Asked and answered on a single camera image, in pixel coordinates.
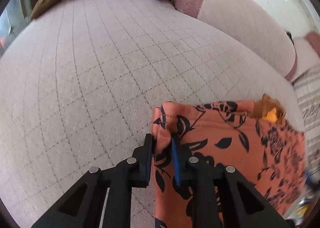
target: silver screw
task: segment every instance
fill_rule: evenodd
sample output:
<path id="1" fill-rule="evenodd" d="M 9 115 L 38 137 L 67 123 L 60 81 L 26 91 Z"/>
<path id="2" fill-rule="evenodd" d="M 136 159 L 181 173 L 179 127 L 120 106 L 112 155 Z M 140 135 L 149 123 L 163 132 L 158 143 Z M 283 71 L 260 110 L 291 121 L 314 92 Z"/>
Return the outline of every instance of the silver screw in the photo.
<path id="1" fill-rule="evenodd" d="M 227 166 L 226 171 L 229 173 L 234 173 L 236 171 L 236 168 L 234 166 Z"/>
<path id="2" fill-rule="evenodd" d="M 137 159 L 136 159 L 136 158 L 131 157 L 131 158 L 127 159 L 127 163 L 128 163 L 128 164 L 134 164 L 134 163 L 136 163 L 136 162 L 137 162 Z"/>
<path id="3" fill-rule="evenodd" d="M 90 167 L 90 168 L 89 168 L 89 172 L 90 172 L 91 174 L 93 174 L 93 173 L 97 173 L 97 172 L 98 172 L 98 170 L 99 170 L 99 168 L 98 168 L 98 167 L 96 167 L 96 166 L 93 166 L 93 167 Z"/>
<path id="4" fill-rule="evenodd" d="M 197 163 L 199 160 L 198 160 L 198 158 L 197 157 L 190 157 L 189 158 L 189 162 L 190 163 Z"/>

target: striped fabric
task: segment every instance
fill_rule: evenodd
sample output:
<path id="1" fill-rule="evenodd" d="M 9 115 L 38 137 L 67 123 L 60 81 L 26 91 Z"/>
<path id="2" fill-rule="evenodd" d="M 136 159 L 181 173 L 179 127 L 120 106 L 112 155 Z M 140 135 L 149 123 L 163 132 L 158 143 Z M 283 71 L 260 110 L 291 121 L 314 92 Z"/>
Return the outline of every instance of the striped fabric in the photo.
<path id="1" fill-rule="evenodd" d="M 311 68 L 294 83 L 307 141 L 306 156 L 314 181 L 320 180 L 320 66 Z"/>

